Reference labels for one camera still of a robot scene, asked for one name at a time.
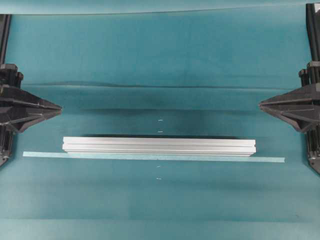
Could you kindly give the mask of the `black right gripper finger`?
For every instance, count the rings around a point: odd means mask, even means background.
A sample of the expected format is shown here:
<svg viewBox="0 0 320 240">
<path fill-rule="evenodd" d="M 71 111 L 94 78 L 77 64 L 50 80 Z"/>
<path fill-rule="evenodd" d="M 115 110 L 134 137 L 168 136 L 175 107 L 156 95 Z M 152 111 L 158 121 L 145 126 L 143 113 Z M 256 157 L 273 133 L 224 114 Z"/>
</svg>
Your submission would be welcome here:
<svg viewBox="0 0 320 240">
<path fill-rule="evenodd" d="M 268 98 L 266 100 L 262 100 L 259 103 L 259 108 L 263 112 L 275 117 L 279 118 L 281 115 L 281 110 L 279 109 L 279 103 L 278 101 L 281 99 L 280 96 L 274 96 L 271 98 Z"/>
</svg>

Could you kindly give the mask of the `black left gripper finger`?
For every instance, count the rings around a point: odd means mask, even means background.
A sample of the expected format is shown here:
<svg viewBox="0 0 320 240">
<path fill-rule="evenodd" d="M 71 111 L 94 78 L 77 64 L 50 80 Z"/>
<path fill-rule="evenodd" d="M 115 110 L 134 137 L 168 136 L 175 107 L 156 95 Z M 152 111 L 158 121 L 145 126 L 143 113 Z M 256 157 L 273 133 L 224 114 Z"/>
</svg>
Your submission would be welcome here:
<svg viewBox="0 0 320 240">
<path fill-rule="evenodd" d="M 41 107 L 43 111 L 44 118 L 46 120 L 56 117 L 62 113 L 62 107 L 54 104 L 48 100 L 42 99 L 41 100 Z"/>
</svg>

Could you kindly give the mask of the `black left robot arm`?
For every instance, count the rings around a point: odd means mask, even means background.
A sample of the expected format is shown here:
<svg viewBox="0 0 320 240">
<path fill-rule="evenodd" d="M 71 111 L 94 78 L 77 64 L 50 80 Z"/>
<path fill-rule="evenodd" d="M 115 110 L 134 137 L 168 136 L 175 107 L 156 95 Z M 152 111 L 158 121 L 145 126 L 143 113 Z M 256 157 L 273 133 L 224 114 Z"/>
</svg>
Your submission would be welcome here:
<svg viewBox="0 0 320 240">
<path fill-rule="evenodd" d="M 24 75 L 5 63 L 11 25 L 10 14 L 0 15 L 0 165 L 12 155 L 14 136 L 62 113 L 62 108 L 21 89 Z"/>
</svg>

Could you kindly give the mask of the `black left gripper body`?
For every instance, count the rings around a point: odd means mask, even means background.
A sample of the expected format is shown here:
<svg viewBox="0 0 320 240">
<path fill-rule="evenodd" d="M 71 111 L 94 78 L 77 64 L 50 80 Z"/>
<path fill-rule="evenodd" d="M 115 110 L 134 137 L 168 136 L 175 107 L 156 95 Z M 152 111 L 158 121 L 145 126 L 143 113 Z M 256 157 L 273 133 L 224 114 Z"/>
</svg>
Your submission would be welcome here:
<svg viewBox="0 0 320 240">
<path fill-rule="evenodd" d="M 0 125 L 22 133 L 39 123 L 42 117 L 41 99 L 25 90 L 0 86 Z"/>
</svg>

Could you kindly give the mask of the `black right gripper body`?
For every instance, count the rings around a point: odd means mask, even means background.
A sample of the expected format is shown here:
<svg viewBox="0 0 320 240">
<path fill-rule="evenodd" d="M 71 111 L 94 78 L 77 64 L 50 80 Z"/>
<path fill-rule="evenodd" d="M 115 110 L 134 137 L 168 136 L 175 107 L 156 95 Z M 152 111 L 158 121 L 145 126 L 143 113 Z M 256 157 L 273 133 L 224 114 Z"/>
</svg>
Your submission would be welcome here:
<svg viewBox="0 0 320 240">
<path fill-rule="evenodd" d="M 320 87 L 303 86 L 281 96 L 282 115 L 297 132 L 307 132 L 320 124 Z"/>
</svg>

